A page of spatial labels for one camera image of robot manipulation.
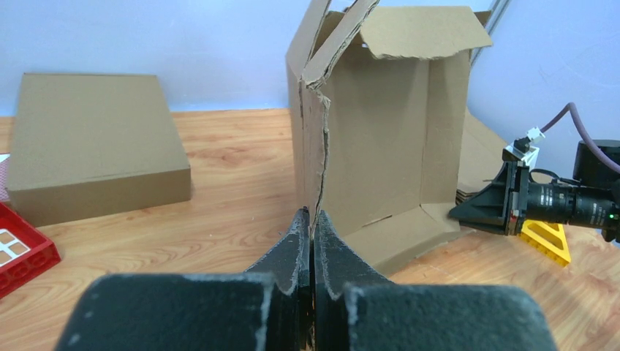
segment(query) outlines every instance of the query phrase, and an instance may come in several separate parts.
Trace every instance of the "yellow plastic bracket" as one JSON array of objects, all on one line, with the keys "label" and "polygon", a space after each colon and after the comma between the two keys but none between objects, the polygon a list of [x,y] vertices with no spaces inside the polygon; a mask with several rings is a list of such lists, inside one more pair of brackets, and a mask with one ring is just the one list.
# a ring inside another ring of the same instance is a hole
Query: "yellow plastic bracket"
[{"label": "yellow plastic bracket", "polygon": [[527,220],[518,237],[562,267],[570,263],[566,233],[562,224]]}]

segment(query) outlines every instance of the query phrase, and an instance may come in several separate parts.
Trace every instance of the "flat brown box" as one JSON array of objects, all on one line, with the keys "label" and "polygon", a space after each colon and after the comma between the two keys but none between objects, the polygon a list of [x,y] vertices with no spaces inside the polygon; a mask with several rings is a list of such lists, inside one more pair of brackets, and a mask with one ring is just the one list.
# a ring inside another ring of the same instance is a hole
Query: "flat brown box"
[{"label": "flat brown box", "polygon": [[157,77],[23,76],[7,191],[35,226],[190,198],[189,160]]},{"label": "flat brown box", "polygon": [[454,206],[473,48],[468,7],[345,13],[313,0],[287,52],[299,206],[326,210],[383,273],[458,237]]}]

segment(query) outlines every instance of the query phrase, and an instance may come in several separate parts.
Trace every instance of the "light blue wall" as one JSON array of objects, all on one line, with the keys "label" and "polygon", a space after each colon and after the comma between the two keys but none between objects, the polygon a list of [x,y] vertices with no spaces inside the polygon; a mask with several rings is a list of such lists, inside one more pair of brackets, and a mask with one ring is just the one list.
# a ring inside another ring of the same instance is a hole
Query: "light blue wall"
[{"label": "light blue wall", "polygon": [[[506,140],[575,102],[593,138],[620,139],[620,1],[510,3],[472,70],[469,108]],[[580,137],[566,116],[538,167],[571,176]]]},{"label": "light blue wall", "polygon": [[[0,116],[15,114],[24,72],[155,74],[172,110],[286,107],[284,53],[308,3],[0,0]],[[474,10],[490,3],[382,1]]]}]

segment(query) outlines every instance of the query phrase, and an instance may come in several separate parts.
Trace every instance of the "purple cable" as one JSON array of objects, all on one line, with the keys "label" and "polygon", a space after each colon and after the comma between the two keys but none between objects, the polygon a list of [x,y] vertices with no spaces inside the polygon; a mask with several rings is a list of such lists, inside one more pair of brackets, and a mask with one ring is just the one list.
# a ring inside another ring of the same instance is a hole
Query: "purple cable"
[{"label": "purple cable", "polygon": [[558,113],[557,116],[553,117],[553,119],[549,123],[547,123],[543,128],[541,128],[540,131],[543,133],[547,132],[551,127],[553,127],[555,123],[557,123],[560,119],[562,119],[562,117],[564,117],[564,115],[566,115],[566,112],[569,112],[569,111],[570,111],[570,116],[572,117],[572,122],[575,124],[575,128],[577,128],[577,132],[581,136],[581,139],[583,139],[583,142],[586,144],[586,146],[588,146],[590,151],[592,151],[592,153],[596,156],[596,158],[599,161],[601,161],[605,166],[609,167],[612,171],[616,173],[620,173],[620,165],[618,165],[612,159],[607,157],[607,155],[605,155],[601,151],[601,149],[597,146],[597,144],[594,143],[594,141],[592,140],[592,138],[586,131],[586,128],[583,126],[583,123],[581,123],[581,118],[579,118],[579,113],[577,112],[577,107],[575,106],[574,102],[569,102],[562,109],[562,111],[560,111],[560,113]]}]

